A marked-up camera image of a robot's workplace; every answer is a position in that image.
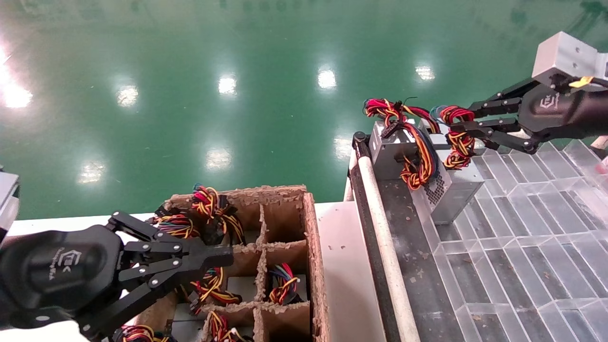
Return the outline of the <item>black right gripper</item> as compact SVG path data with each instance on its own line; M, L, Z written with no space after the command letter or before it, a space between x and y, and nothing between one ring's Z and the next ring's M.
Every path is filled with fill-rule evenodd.
M540 84L528 78L468 108L475 118L519 111L519 122L506 118L452 123L449 127L482 141L488 149L498 150L504 146L527 154L538 151L539 139L586 138L589 130L581 115L589 93L577 91L563 95Z

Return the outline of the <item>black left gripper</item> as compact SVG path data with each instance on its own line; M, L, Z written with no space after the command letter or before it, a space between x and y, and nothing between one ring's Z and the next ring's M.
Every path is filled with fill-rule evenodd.
M118 232L137 241L124 245ZM115 273L122 249L131 262L165 260L161 266L169 269L119 281ZM84 337L111 339L176 287L233 262L230 246L174 237L125 212L113 213L107 228L9 237L1 247L1 328L41 327L40 316L46 323L81 316Z

